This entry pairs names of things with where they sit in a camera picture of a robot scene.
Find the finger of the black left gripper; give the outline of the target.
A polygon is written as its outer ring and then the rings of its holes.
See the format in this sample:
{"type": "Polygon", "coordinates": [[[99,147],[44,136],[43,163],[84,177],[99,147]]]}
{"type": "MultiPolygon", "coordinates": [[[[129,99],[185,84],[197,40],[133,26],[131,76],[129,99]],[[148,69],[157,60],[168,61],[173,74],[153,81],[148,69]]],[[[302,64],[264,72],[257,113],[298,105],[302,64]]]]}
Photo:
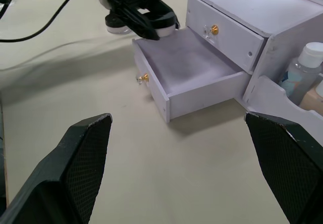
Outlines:
{"type": "Polygon", "coordinates": [[[160,39],[149,20],[138,12],[137,9],[130,6],[120,6],[115,8],[115,14],[126,26],[141,38],[149,40],[160,39]]]}
{"type": "Polygon", "coordinates": [[[154,29],[163,29],[175,26],[176,29],[180,28],[178,18],[166,3],[162,0],[145,0],[145,17],[149,20],[154,29]]]}

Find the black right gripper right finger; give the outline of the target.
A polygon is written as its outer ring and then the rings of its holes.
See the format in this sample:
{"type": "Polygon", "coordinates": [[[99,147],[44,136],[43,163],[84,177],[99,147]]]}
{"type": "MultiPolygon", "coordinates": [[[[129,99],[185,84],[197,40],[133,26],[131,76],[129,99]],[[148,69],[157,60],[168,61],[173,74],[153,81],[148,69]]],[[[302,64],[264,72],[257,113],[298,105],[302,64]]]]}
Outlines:
{"type": "Polygon", "coordinates": [[[322,146],[298,123],[247,112],[262,174],[289,223],[322,223],[322,146]]]}

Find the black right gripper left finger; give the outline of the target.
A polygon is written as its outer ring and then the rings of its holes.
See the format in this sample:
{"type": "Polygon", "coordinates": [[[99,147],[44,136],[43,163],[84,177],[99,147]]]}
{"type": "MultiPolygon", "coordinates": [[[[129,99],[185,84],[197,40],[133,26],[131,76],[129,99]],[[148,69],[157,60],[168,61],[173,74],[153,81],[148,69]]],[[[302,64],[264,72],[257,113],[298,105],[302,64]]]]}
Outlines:
{"type": "Polygon", "coordinates": [[[11,201],[1,223],[89,223],[112,122],[111,114],[101,114],[70,126],[11,201]]]}

